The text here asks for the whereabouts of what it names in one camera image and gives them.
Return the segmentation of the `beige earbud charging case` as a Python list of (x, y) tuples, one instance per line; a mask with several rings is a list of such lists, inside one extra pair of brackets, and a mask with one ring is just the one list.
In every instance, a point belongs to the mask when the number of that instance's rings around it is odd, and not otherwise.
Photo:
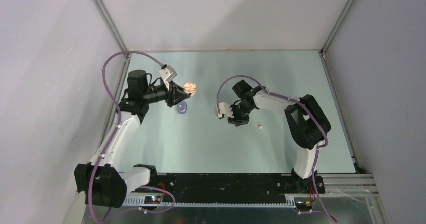
[(190, 95), (196, 94), (196, 84), (187, 82), (184, 84), (184, 92)]

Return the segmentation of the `purple earbud charging case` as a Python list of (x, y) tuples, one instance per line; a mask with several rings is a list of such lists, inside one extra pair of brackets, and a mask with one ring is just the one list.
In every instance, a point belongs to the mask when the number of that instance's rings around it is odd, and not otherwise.
[(184, 113), (186, 113), (186, 112), (187, 112), (187, 109), (188, 109), (187, 103), (186, 103), (186, 102), (184, 102), (184, 101), (180, 102), (180, 103), (176, 106), (176, 109), (177, 109), (177, 111), (178, 111), (178, 113), (179, 113), (179, 114), (184, 114)]

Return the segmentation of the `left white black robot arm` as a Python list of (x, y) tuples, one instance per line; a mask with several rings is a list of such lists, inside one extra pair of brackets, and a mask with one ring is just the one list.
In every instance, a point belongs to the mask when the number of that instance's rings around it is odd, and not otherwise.
[(127, 88), (116, 104), (116, 114), (107, 138), (86, 164), (78, 164), (74, 177), (78, 192), (86, 195), (85, 203), (93, 206), (119, 208), (127, 194), (142, 187), (146, 192), (158, 188), (156, 168), (136, 164), (131, 170), (121, 172), (120, 163), (129, 139), (141, 126), (149, 105), (164, 101), (173, 107), (196, 94), (196, 84), (176, 84), (176, 72), (169, 67), (159, 70), (160, 83), (150, 84), (145, 70), (128, 73)]

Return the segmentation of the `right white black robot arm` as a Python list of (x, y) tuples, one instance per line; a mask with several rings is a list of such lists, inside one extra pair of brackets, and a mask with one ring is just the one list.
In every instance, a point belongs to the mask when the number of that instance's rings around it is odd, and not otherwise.
[(237, 82), (232, 90), (238, 97), (233, 104), (218, 103), (219, 118), (227, 116), (235, 127), (249, 122), (249, 114), (255, 109), (265, 109), (286, 117), (291, 136), (298, 144), (292, 179), (295, 191), (305, 193), (312, 187), (310, 178), (316, 171), (317, 154), (328, 144), (327, 133), (331, 124), (312, 95), (291, 98), (270, 92), (264, 87), (252, 88), (246, 81)]

